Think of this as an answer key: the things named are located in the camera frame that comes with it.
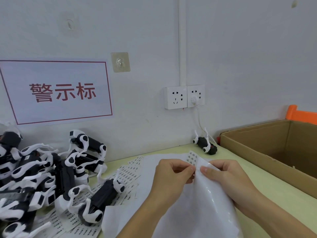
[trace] chinese character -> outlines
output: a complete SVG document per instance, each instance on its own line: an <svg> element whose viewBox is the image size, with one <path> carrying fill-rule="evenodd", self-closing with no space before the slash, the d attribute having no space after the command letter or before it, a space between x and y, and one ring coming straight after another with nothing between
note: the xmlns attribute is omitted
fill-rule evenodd
<svg viewBox="0 0 317 238"><path fill-rule="evenodd" d="M71 84L56 84L56 87L69 87L69 86L72 86ZM64 98L62 99L63 101L66 101L68 100L68 97L67 97L67 91L74 91L75 89L74 88L61 88L61 89L55 89L55 91L64 91ZM58 94L57 96L57 99L59 99L61 97L61 93Z"/></svg>
<svg viewBox="0 0 317 238"><path fill-rule="evenodd" d="M50 90L50 87L52 85L44 84L30 84L31 86L30 90L32 91L32 94L35 95L36 101L39 102L51 102L52 97L51 94L53 93L53 90Z"/></svg>
<svg viewBox="0 0 317 238"><path fill-rule="evenodd" d="M86 86L90 86L90 85L93 85L93 83L84 83L84 85ZM78 83L78 86L76 86L76 88L78 89L78 93L77 93L77 96L80 95L80 98L81 99L84 99L85 98L88 98L88 99L91 99L92 96L91 94L93 94L94 97L96 97L96 94L94 91L95 88L84 88L84 86L81 85L81 83Z"/></svg>

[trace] white wall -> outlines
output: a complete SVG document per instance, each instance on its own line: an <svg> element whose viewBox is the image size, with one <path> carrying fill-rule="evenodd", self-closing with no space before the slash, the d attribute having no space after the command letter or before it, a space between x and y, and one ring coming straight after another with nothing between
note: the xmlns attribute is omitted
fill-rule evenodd
<svg viewBox="0 0 317 238"><path fill-rule="evenodd" d="M317 112L317 0L292 1L187 0L187 84L206 84L210 130Z"/></svg>
<svg viewBox="0 0 317 238"><path fill-rule="evenodd" d="M78 16L78 38L59 32L63 11ZM163 101L162 88L179 85L177 0L0 0L0 59L111 61L111 52L129 52L131 64L127 73L109 65L115 118L22 128L21 147L67 146L69 130L81 129L108 145L110 161L190 142L191 111L165 110ZM0 83L0 120L13 121Z"/></svg>
<svg viewBox="0 0 317 238"><path fill-rule="evenodd" d="M317 111L317 0L186 0L187 84L206 85L202 125L213 134L283 119L289 104ZM60 33L60 12L78 16L78 38ZM107 160L191 142L195 108L165 110L163 87L179 85L177 0L0 0L0 59L108 59L113 119L22 128L22 146L67 146L81 129L108 145ZM0 82L0 120L13 121Z"/></svg>

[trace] orange plastic handle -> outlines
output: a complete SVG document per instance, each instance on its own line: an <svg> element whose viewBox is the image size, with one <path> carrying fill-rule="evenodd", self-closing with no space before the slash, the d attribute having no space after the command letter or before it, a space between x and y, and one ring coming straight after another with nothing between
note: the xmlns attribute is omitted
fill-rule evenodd
<svg viewBox="0 0 317 238"><path fill-rule="evenodd" d="M297 105L292 104L288 107L285 118L287 120L307 122L317 125L317 113L297 110Z"/></svg>

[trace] person's right hand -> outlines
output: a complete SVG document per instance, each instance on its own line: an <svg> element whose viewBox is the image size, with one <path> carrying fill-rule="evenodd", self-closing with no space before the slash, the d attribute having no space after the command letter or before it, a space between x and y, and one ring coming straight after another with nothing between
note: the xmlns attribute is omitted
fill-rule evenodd
<svg viewBox="0 0 317 238"><path fill-rule="evenodd" d="M236 160L211 160L209 163L220 171L202 166L201 173L210 180L218 181L234 201L236 208L252 219L256 201L264 196L253 185L239 163Z"/></svg>

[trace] wall socket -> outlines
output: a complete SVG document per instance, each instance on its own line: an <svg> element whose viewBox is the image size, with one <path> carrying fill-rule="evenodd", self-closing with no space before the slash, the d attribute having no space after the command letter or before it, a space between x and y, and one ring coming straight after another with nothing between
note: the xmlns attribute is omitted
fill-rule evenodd
<svg viewBox="0 0 317 238"><path fill-rule="evenodd" d="M197 96L199 105L205 105L205 85L187 86L187 107L194 107L192 103L192 96Z"/></svg>
<svg viewBox="0 0 317 238"><path fill-rule="evenodd" d="M164 108L187 108L187 86L164 88Z"/></svg>

